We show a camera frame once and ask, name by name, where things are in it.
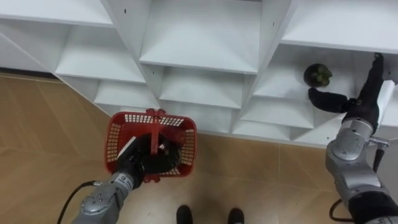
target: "mangosteen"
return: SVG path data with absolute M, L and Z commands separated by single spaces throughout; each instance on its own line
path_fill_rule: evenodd
M 326 87 L 329 85 L 329 78 L 332 76 L 326 65 L 315 63 L 305 70 L 304 81 L 310 87 Z

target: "shoe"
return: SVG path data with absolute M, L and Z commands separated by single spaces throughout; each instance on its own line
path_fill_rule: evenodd
M 228 224 L 244 224 L 244 215 L 239 208 L 233 208 L 228 215 Z
M 192 212 L 187 205 L 177 209 L 177 224 L 193 224 Z

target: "wooden floor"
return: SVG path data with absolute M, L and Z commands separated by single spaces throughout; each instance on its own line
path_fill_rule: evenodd
M 77 185 L 109 177 L 109 117 L 63 83 L 0 75 L 0 110 L 1 223 L 55 223 Z M 195 223 L 226 223 L 233 207 L 249 224 L 333 223 L 328 210 L 338 195 L 324 151 L 206 135 L 197 150 L 192 175 L 133 191 L 118 223 L 175 223 L 181 204 Z M 91 190 L 75 196 L 64 223 Z

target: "black cable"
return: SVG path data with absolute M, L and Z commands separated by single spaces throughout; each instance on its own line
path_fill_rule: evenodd
M 379 169 L 379 165 L 381 162 L 381 159 L 384 156 L 384 150 L 383 149 L 377 149 L 376 153 L 374 155 L 374 160 L 373 160 L 373 171 L 377 172 L 377 170 Z
M 381 162 L 381 159 L 383 158 L 383 156 L 384 156 L 384 150 L 377 149 L 376 153 L 374 155 L 374 160 L 373 160 L 373 171 L 375 173 L 377 173 L 377 170 L 379 169 L 379 165 L 380 165 L 380 162 Z M 342 202 L 343 201 L 341 199 L 339 199 L 330 207 L 330 210 L 329 210 L 330 219 L 332 219 L 333 221 L 336 221 L 336 222 L 351 222 L 351 223 L 353 223 L 354 220 L 352 218 L 336 218 L 333 215 L 337 206 L 339 204 L 341 204 Z
M 343 201 L 341 199 L 337 200 L 333 205 L 331 205 L 330 210 L 329 210 L 329 217 L 331 220 L 335 222 L 354 222 L 352 218 L 336 218 L 333 214 L 335 212 L 335 209 L 339 204 L 341 204 Z
M 75 196 L 75 194 L 76 194 L 80 189 L 82 189 L 83 187 L 94 186 L 94 183 L 95 183 L 95 182 L 96 182 L 96 180 L 84 182 L 84 183 L 80 184 L 79 187 L 77 187 L 77 188 L 72 192 L 72 194 L 70 194 L 70 196 L 68 197 L 68 200 L 67 200 L 67 201 L 65 202 L 65 204 L 63 205 L 63 208 L 62 208 L 62 210 L 61 210 L 60 216 L 58 217 L 57 224 L 61 224 L 63 215 L 65 214 L 65 211 L 67 210 L 68 205 L 69 205 L 69 202 L 70 202 L 70 200 L 72 200 L 73 196 Z

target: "white shelving unit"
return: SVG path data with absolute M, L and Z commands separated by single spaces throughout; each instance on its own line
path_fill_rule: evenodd
M 325 64 L 320 90 L 351 98 L 373 52 L 398 59 L 394 0 L 0 4 L 2 67 L 51 72 L 110 116 L 163 108 L 207 134 L 324 148 L 342 115 L 312 106 L 304 70 Z M 376 136 L 398 138 L 396 114 L 398 92 Z

